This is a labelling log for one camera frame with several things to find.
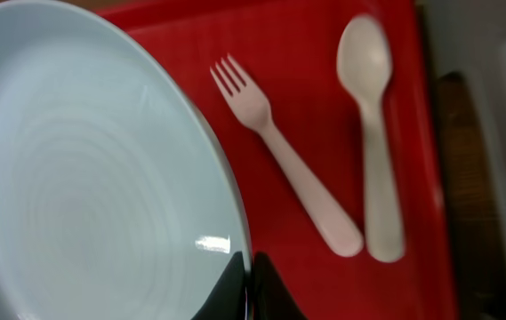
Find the white plastic spoon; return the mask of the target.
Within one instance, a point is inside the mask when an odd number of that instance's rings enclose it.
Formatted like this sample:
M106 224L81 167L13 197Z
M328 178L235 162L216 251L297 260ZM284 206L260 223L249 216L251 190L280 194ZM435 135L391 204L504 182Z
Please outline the white plastic spoon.
M376 260L395 262L405 253L405 233L382 106L393 66L389 42L374 17L359 14L348 23L336 70L360 113L366 247Z

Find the light blue plate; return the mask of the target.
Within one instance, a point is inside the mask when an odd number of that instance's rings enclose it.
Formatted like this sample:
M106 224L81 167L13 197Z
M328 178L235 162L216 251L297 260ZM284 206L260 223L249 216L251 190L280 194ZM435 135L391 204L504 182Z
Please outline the light blue plate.
M0 319L192 319L250 236L212 128L101 16L0 3Z

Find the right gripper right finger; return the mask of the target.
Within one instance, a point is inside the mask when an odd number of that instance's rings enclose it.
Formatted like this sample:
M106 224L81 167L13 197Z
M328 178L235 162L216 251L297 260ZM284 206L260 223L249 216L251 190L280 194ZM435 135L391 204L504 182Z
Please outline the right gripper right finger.
M265 252L253 257L253 319L307 320Z

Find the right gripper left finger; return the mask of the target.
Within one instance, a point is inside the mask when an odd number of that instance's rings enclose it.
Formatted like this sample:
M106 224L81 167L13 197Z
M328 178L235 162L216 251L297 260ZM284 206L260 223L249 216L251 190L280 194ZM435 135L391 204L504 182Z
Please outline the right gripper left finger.
M246 283L243 254L235 252L204 305L192 320L244 320Z

